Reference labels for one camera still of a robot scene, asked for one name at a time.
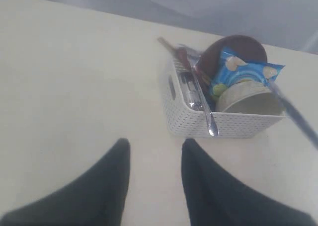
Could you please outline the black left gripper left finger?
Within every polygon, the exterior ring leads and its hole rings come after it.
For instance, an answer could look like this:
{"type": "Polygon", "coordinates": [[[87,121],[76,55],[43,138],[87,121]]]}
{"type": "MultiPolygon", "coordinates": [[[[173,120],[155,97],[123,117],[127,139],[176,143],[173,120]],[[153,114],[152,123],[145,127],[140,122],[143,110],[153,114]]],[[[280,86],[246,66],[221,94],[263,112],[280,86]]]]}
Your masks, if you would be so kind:
{"type": "Polygon", "coordinates": [[[6,213],[2,226],[119,226],[130,181],[130,143],[120,138],[89,170],[54,193],[6,213]]]}

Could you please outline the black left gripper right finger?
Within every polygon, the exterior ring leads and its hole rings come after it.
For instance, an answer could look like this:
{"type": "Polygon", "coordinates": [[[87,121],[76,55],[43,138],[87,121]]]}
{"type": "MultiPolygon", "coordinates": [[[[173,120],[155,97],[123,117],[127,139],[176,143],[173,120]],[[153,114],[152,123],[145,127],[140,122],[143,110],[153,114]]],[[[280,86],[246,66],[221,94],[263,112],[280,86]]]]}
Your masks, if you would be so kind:
{"type": "Polygon", "coordinates": [[[181,178],[193,226],[315,226],[307,213],[246,186],[194,139],[182,145],[181,178]]]}

